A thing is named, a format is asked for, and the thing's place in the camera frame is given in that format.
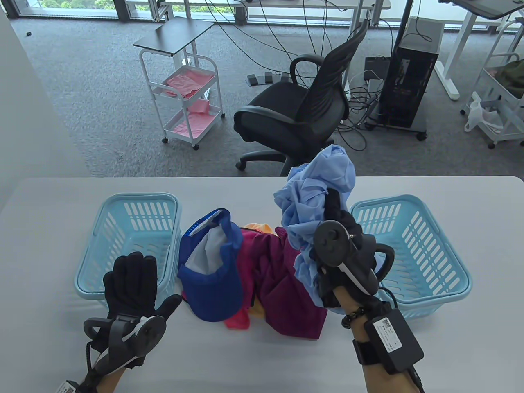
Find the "person's right hand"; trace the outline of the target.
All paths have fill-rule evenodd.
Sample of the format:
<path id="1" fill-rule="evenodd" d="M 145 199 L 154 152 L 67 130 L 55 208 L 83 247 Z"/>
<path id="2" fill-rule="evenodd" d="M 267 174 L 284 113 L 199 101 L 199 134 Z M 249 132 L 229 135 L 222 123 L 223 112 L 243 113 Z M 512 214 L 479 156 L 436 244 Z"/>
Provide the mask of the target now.
<path id="1" fill-rule="evenodd" d="M 379 303 L 379 283 L 394 260 L 393 249 L 364 234 L 342 208 L 335 189 L 327 191 L 324 221 L 314 233 L 310 255 L 317 264 L 317 290 L 323 307 L 341 309 L 352 320 L 370 313 Z"/>

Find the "person's left hand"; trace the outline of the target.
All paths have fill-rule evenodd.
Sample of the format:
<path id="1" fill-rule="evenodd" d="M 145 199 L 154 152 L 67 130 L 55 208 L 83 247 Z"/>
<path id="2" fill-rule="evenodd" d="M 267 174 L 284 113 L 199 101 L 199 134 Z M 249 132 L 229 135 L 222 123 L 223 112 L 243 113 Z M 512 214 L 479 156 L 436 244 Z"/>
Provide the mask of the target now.
<path id="1" fill-rule="evenodd" d="M 141 366 L 159 344 L 182 296 L 173 294 L 156 307 L 157 280 L 156 258 L 138 251 L 118 257 L 112 271 L 104 275 L 108 315 L 84 322 L 90 348 L 99 352 L 94 364 L 88 362 L 90 375 L 103 377 Z"/>

